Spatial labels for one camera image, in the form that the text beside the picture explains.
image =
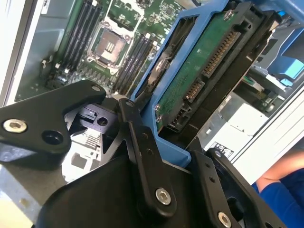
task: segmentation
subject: screw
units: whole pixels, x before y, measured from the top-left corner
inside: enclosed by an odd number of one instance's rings
[[[156,122],[159,123],[160,121],[162,121],[162,115],[159,115],[157,118],[156,118]]]
[[[231,228],[231,221],[224,212],[219,212],[218,218],[224,227]]]
[[[157,105],[155,106],[155,108],[154,108],[154,111],[157,112],[160,108],[161,108],[161,106],[160,106],[159,104],[157,104]]]
[[[219,151],[214,151],[214,153],[218,156],[218,157],[221,157],[222,154],[219,152]]]
[[[230,9],[224,15],[224,20],[228,20],[233,15],[233,11]]]
[[[7,132],[22,133],[27,129],[27,124],[22,120],[10,119],[4,122],[3,128]]]
[[[98,88],[97,86],[92,86],[92,89],[94,89],[95,91],[98,91],[98,92],[100,92],[100,88]]]
[[[163,188],[159,188],[155,192],[155,196],[157,200],[162,203],[163,205],[169,205],[171,203],[171,196],[169,192],[167,192]]]

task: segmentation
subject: person's arm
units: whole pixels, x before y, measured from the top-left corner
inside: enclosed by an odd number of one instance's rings
[[[269,184],[280,182],[283,177],[302,168],[304,168],[304,151],[286,154],[257,180],[257,188],[262,192]]]

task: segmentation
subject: blue fabric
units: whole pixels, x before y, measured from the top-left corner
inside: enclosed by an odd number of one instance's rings
[[[288,228],[304,227],[304,169],[262,190],[260,196]]]

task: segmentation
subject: hole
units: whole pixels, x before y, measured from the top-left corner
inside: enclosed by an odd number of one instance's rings
[[[44,131],[41,136],[43,141],[50,145],[59,145],[63,142],[62,134],[57,131]]]
[[[98,125],[100,126],[106,126],[108,124],[108,120],[104,117],[100,117],[98,120],[97,120],[97,123]]]
[[[126,101],[125,103],[127,104],[127,106],[134,107],[134,104],[131,103],[130,101]]]
[[[269,224],[269,222],[266,222],[266,223],[265,223],[265,226],[266,226],[267,228],[274,228],[273,226],[271,226],[271,225]]]
[[[215,179],[213,177],[209,177],[209,180],[213,183],[215,183]]]
[[[9,126],[10,126],[11,128],[13,128],[13,129],[19,129],[19,128],[21,127],[21,124],[16,123],[16,122],[12,122],[12,123],[10,123]]]
[[[147,149],[147,153],[148,153],[148,155],[153,155],[154,154],[153,151],[150,150],[150,149]]]
[[[225,223],[228,223],[228,219],[226,217],[222,217],[222,220],[225,222]]]
[[[145,138],[145,139],[148,139],[148,135],[146,133],[142,133],[142,136]]]
[[[241,221],[244,218],[244,209],[240,202],[234,197],[229,197],[227,199],[227,203],[235,220],[238,222]]]

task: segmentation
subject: chip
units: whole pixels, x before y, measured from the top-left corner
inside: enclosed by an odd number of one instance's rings
[[[173,10],[170,9],[170,8],[167,8],[166,14],[169,15],[169,16],[171,16],[172,13],[173,13]]]
[[[105,29],[100,37],[95,53],[103,63],[115,64],[126,41],[117,34]]]

